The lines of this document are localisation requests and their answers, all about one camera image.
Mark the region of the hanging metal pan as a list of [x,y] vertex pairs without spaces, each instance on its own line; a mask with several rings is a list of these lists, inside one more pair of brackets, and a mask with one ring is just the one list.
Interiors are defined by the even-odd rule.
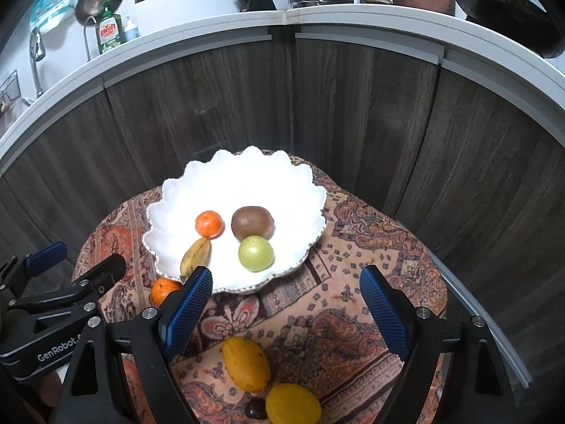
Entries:
[[82,26],[92,25],[93,21],[98,22],[105,8],[115,12],[123,0],[78,0],[75,7],[75,16],[78,23]]

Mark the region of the green dish soap bottle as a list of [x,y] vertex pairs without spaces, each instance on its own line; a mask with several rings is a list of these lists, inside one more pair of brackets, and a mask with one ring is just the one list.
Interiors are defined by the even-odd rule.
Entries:
[[101,55],[124,43],[125,36],[121,16],[112,12],[108,0],[102,2],[102,14],[96,26],[96,33]]

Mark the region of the white soap dispenser bottle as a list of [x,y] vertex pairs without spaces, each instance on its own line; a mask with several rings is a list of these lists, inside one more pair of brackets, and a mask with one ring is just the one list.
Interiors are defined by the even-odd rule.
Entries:
[[137,39],[139,37],[139,30],[138,26],[133,22],[130,16],[125,18],[125,25],[124,25],[124,37],[125,41],[132,41],[133,39]]

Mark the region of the paisley patterned table cloth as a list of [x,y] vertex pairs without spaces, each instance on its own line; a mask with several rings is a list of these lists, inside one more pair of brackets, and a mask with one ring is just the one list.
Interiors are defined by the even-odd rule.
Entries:
[[220,347],[231,336],[262,346],[275,382],[300,385],[322,405],[325,423],[370,423],[401,370],[360,295],[370,264],[416,306],[443,315],[447,289],[414,235],[321,170],[327,228],[294,274],[255,294],[217,294],[185,352],[172,361],[180,388],[205,423],[242,423],[250,395],[225,370]]

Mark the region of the black frying pan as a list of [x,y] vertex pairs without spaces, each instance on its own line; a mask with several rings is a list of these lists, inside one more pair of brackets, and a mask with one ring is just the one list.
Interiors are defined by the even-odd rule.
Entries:
[[541,58],[564,53],[564,35],[547,12],[530,0],[455,0],[466,20],[525,46]]

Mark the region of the chrome kitchen faucet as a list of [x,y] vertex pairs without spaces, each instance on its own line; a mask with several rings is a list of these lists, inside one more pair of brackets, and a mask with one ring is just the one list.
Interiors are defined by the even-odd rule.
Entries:
[[38,28],[33,28],[30,33],[29,50],[30,50],[32,80],[34,81],[34,85],[35,85],[35,96],[39,98],[43,95],[43,89],[39,79],[37,64],[43,58],[45,58],[46,52],[43,44],[42,35]]

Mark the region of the yellow mango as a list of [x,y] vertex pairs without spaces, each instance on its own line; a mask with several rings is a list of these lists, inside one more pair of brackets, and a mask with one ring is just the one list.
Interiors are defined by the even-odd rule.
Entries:
[[230,337],[221,346],[227,373],[248,393],[260,393],[271,380],[270,365],[262,347],[244,337]]

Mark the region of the small orange mandarin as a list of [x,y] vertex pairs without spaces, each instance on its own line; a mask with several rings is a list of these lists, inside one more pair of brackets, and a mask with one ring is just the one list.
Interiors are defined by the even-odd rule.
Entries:
[[195,219],[195,229],[199,235],[207,239],[219,237],[224,230],[224,221],[215,211],[205,211]]

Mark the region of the white scalloped fruit bowl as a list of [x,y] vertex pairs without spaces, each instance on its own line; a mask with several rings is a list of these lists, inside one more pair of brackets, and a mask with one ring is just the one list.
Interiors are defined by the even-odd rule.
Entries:
[[[232,154],[220,149],[210,161],[191,161],[181,177],[164,182],[161,200],[147,208],[149,229],[143,243],[157,274],[180,281],[181,259],[199,237],[197,216],[217,212],[224,231],[211,241],[208,267],[213,290],[250,294],[302,265],[326,228],[326,200],[327,191],[315,185],[312,168],[293,164],[283,150],[265,154],[247,147]],[[239,262],[239,242],[231,231],[233,214],[247,206],[263,207],[274,219],[269,239],[274,262],[257,273]]]

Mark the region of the yellow lemon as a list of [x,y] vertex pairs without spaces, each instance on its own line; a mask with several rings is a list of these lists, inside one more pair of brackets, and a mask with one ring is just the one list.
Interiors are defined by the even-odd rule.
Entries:
[[275,424],[316,424],[322,416],[318,398],[295,384],[277,384],[265,398],[267,417]]

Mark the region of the small yellow banana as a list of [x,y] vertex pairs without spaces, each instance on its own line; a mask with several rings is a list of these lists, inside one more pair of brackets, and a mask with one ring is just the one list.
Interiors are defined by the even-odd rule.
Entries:
[[205,236],[202,236],[188,248],[180,264],[180,278],[182,283],[188,280],[198,266],[208,265],[211,248],[211,240]]

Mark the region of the green apple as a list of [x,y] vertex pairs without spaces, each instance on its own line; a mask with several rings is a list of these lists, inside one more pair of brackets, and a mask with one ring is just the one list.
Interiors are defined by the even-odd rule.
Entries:
[[240,242],[238,259],[250,272],[260,272],[269,268],[275,259],[269,241],[260,235],[250,235]]

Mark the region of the brown kiwi fruit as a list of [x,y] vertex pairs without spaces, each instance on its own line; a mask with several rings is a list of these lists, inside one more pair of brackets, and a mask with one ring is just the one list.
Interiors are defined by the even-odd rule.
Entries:
[[260,206],[246,206],[234,212],[231,229],[239,241],[251,235],[270,239],[275,231],[275,221],[267,209]]

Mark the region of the large orange mandarin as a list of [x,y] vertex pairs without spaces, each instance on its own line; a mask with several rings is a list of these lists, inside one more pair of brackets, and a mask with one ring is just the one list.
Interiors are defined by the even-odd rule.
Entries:
[[152,306],[159,307],[171,292],[182,288],[182,283],[169,278],[158,278],[151,287],[149,302]]

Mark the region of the dark plum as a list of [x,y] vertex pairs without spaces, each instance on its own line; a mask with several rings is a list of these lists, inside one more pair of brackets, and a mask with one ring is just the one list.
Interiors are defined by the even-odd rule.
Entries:
[[267,420],[266,401],[262,397],[252,398],[244,408],[244,414],[249,419]]

